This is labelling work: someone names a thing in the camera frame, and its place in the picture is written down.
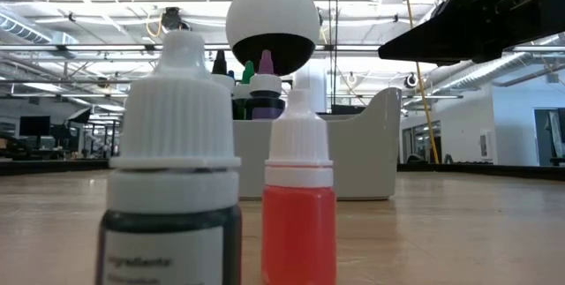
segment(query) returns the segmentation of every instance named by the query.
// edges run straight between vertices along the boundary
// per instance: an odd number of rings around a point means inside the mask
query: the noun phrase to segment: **ceiling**
[[[411,0],[415,24],[429,17],[441,0]],[[320,45],[363,45],[359,52],[339,53],[337,69],[359,78],[355,91],[376,93],[388,86],[402,86],[403,78],[414,72],[416,66],[409,62],[380,60],[372,46],[385,43],[410,29],[408,7],[405,0],[314,0],[324,19]],[[207,44],[227,44],[224,24],[230,0],[0,0],[0,13],[10,13],[35,30],[54,36],[54,32],[66,33],[78,44],[154,44],[161,43],[163,32],[158,32],[158,20],[166,7],[179,7],[184,21],[192,30],[201,34]],[[339,15],[337,24],[331,19]],[[2,44],[30,43],[14,34],[0,32]],[[36,72],[41,79],[137,79],[154,68],[155,53],[120,51],[77,51],[73,59],[53,56],[49,52],[13,50],[8,53],[17,60],[32,63],[44,69]],[[210,60],[214,52],[208,54]],[[316,58],[327,59],[319,52]],[[105,61],[114,58],[116,61]],[[243,67],[228,53],[229,68],[238,74]],[[423,71],[435,68],[422,64]],[[0,77],[12,79],[9,72],[0,71]],[[112,85],[100,90],[97,86],[82,86],[82,91],[92,93],[125,92],[126,85]],[[23,91],[37,92],[24,87]],[[344,83],[338,93],[350,93]]]

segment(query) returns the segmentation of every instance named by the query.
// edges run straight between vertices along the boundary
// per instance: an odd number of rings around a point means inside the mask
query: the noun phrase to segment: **wooden floor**
[[[93,283],[105,176],[0,177],[3,285]],[[243,284],[260,284],[260,203],[241,207]],[[339,284],[565,283],[565,184],[401,173],[393,199],[339,203],[337,222]]]

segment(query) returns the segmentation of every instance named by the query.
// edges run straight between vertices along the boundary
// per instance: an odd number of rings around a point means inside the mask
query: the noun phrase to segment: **bottle label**
[[[132,234],[106,231],[102,284],[222,285],[222,227]]]

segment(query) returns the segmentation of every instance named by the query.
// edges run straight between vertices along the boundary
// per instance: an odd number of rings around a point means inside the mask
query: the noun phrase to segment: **small bottle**
[[[233,94],[236,80],[228,75],[228,64],[226,63],[226,56],[223,50],[218,51],[218,54],[215,56],[214,66],[212,67],[212,80],[227,87],[230,90],[230,94]]]
[[[245,119],[245,103],[251,98],[251,88],[249,86],[249,81],[251,80],[253,74],[255,74],[253,62],[247,61],[245,63],[243,78],[241,78],[241,82],[239,82],[239,84],[236,85],[233,90],[233,118],[236,120]]]
[[[274,120],[263,191],[266,285],[335,284],[335,193],[326,122],[306,90],[289,91]]]
[[[207,73],[197,34],[171,31],[163,44],[154,74],[130,90],[95,284],[239,285],[230,93]]]
[[[259,71],[251,78],[251,99],[245,102],[245,119],[276,119],[286,103],[279,99],[283,81],[275,75],[271,52],[264,50]]]

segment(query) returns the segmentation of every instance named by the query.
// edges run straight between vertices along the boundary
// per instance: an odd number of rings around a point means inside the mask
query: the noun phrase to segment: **yellow cable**
[[[161,16],[159,16],[159,26],[157,27],[157,34],[154,34],[154,33],[151,31],[151,28],[149,28],[149,19],[150,19],[150,18],[151,18],[151,14],[148,13],[148,14],[147,14],[147,21],[146,21],[146,23],[145,23],[145,28],[146,28],[146,30],[147,30],[147,33],[150,34],[150,35],[153,36],[153,37],[158,37],[159,34],[161,34],[161,28],[162,28],[162,13],[161,13]]]
[[[414,22],[412,20],[412,9],[410,5],[410,0],[406,0],[406,4],[408,5],[408,17],[410,19],[410,28],[414,27]],[[433,150],[433,159],[435,160],[436,164],[440,163],[438,158],[438,150],[435,146],[435,139],[433,137],[433,128],[432,128],[432,120],[430,117],[430,111],[427,109],[427,102],[426,102],[426,90],[424,90],[424,86],[422,84],[422,75],[420,73],[420,63],[416,62],[416,72],[418,73],[418,84],[420,87],[420,93],[422,94],[422,102],[424,103],[424,111],[426,112],[426,121],[427,121],[427,128],[430,132],[430,141],[432,142],[432,150]]]

